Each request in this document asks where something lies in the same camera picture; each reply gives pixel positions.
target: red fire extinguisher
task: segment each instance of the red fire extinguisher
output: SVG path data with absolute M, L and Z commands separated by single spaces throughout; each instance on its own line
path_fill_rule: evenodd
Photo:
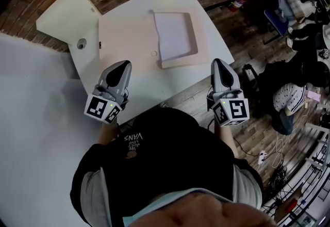
M 235 12 L 237 11 L 246 1 L 248 0 L 234 0 L 234 2 L 232 2 L 230 5 L 229 5 L 229 10 L 231 12 Z

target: blue jeans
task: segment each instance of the blue jeans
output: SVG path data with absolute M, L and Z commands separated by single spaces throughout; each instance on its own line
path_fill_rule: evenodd
M 272 126 L 275 131 L 283 135 L 289 135 L 293 131 L 294 114 L 285 115 L 285 111 L 281 110 L 277 115 L 272 116 Z

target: white paper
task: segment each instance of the white paper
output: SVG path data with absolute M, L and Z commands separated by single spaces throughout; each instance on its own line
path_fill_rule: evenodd
M 192 55 L 192 28 L 187 28 L 192 23 L 188 19 L 190 15 L 187 13 L 155 13 L 162 61 Z

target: power strip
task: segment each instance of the power strip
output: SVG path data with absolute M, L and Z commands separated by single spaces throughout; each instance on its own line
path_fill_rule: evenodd
M 267 153 L 262 150 L 260 152 L 259 158 L 258 158 L 258 165 L 261 165 L 263 163 L 263 161 L 265 160 L 265 156 L 267 155 Z

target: shoe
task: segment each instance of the shoe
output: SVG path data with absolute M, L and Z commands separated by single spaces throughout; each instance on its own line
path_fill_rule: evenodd
M 292 34 L 292 32 L 293 32 L 293 28 L 292 28 L 291 26 L 289 26 L 289 27 L 288 27 L 288 33 L 289 33 L 289 34 Z
M 292 46 L 293 46 L 293 40 L 290 39 L 290 38 L 287 38 L 287 45 L 288 47 L 290 47 L 292 49 Z

